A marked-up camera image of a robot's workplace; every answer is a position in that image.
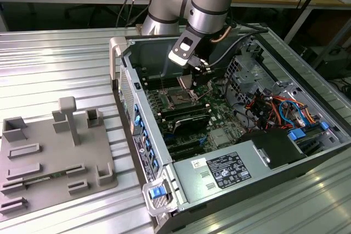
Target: white label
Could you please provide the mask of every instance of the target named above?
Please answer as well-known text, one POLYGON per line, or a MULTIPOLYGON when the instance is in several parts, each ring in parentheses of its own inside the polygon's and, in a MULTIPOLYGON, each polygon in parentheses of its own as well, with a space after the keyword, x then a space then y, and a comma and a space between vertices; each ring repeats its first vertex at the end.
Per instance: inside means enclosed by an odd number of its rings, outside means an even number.
POLYGON ((193 165, 194 168, 199 168, 207 165, 206 159, 204 157, 197 160, 192 160, 191 164, 193 165))

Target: motherboard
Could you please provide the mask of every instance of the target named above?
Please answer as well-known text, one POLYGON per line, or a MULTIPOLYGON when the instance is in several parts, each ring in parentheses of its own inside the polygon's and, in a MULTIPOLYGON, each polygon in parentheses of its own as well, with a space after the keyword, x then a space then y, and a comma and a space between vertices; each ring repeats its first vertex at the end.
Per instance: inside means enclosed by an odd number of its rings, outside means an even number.
POLYGON ((144 90, 175 161, 235 144, 246 132, 222 95, 222 80, 186 89, 179 78, 153 79, 144 90))

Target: gray handle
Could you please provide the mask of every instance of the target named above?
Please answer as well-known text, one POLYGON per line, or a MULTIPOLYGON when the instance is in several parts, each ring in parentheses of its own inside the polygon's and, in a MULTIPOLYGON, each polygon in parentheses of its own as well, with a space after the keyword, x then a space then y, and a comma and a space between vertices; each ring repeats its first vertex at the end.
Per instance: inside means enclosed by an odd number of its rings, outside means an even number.
POLYGON ((163 206, 160 206, 158 208, 155 208, 154 203, 149 195, 149 190, 153 189, 155 187, 158 186, 164 186, 166 189, 169 189, 169 187, 167 186, 168 182, 160 177, 156 180, 154 180, 153 182, 150 183, 146 183, 143 186, 143 195, 144 195, 144 199, 146 202, 146 207, 148 208, 148 212, 151 216, 158 216, 162 213, 168 213, 168 212, 172 212, 175 211, 177 209, 177 200, 173 197, 172 193, 170 193, 170 200, 163 206))

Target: sticker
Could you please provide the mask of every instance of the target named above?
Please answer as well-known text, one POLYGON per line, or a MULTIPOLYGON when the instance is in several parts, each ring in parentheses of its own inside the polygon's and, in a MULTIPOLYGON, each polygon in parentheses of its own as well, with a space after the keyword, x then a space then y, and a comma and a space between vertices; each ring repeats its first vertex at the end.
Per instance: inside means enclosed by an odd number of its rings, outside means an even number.
POLYGON ((194 168, 199 168, 207 165, 206 159, 204 157, 197 160, 192 160, 191 164, 193 165, 194 168))
POLYGON ((251 178, 249 171, 237 152, 208 160, 207 165, 210 168, 218 187, 221 189, 225 189, 226 187, 233 186, 251 178))
POLYGON ((147 153, 144 150, 144 145, 143 145, 143 142, 141 140, 141 137, 140 137, 140 135, 138 135, 138 136, 134 136, 133 139, 134 139, 134 144, 135 144, 137 151, 139 153, 139 159, 141 161, 141 165, 143 166, 143 170, 146 174, 147 181, 152 182, 155 180, 155 177, 154 177, 154 173, 152 172, 152 169, 150 167, 149 158, 147 156, 147 153))

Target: blue cable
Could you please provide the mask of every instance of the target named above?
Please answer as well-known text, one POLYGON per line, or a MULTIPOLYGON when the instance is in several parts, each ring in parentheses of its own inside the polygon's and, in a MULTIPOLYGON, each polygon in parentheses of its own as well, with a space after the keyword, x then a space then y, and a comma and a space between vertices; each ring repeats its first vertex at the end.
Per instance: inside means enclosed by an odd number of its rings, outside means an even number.
POLYGON ((300 108, 298 107, 298 105, 294 101, 286 100, 286 101, 281 102, 281 104, 279 105, 279 114, 280 114, 281 118, 283 118, 286 122, 292 124, 292 126, 295 128, 294 123, 291 120, 286 119, 283 112, 282 112, 282 106, 283 106, 283 103, 285 103, 285 102, 290 102, 293 106, 295 106, 295 108, 297 109, 298 113, 300 114, 301 119, 303 120, 305 125, 310 125, 309 121, 303 116, 302 111, 300 110, 300 108))

